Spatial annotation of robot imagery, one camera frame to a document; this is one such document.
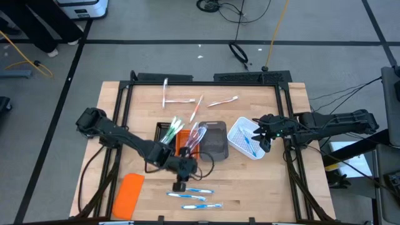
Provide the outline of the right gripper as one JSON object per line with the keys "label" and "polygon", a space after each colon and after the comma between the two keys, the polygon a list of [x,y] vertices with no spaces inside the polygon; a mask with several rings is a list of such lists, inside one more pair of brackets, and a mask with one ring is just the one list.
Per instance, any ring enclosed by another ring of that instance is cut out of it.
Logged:
{"label": "right gripper", "polygon": [[268,131],[262,127],[257,128],[253,133],[253,139],[259,142],[259,147],[265,152],[269,153],[271,150],[271,139],[276,139],[281,136],[288,136],[294,134],[296,130],[296,122],[288,117],[275,116],[262,116],[260,118],[252,118],[259,126],[269,125]]}

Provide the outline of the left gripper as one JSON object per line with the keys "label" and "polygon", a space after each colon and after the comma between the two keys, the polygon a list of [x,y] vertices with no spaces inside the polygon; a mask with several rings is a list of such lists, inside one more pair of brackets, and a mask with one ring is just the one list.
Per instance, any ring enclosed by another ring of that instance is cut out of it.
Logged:
{"label": "left gripper", "polygon": [[191,149],[189,147],[180,148],[180,157],[170,157],[168,159],[168,170],[177,174],[176,182],[172,184],[174,192],[185,192],[186,182],[191,174],[197,172],[198,162],[190,156]]}

